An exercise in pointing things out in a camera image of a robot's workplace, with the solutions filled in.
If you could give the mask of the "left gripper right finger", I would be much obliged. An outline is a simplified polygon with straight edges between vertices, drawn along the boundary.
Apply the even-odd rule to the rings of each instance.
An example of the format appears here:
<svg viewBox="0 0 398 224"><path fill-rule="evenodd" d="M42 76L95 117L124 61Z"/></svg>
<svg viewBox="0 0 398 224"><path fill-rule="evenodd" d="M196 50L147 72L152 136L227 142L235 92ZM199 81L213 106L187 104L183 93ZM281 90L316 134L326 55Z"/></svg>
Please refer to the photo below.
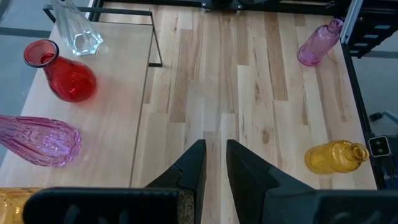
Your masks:
<svg viewBox="0 0 398 224"><path fill-rule="evenodd" d="M233 139L226 164L240 223L397 223L395 190L317 190Z"/></svg>

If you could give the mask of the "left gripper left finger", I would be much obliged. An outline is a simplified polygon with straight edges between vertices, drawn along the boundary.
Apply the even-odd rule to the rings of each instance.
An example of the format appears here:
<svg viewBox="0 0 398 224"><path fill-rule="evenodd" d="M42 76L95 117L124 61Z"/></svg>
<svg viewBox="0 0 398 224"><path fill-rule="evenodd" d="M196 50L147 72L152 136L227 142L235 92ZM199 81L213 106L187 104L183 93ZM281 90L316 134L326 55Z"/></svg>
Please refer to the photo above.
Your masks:
<svg viewBox="0 0 398 224"><path fill-rule="evenodd" d="M206 142L192 144L143 188L53 187L31 196L24 223L200 223Z"/></svg>

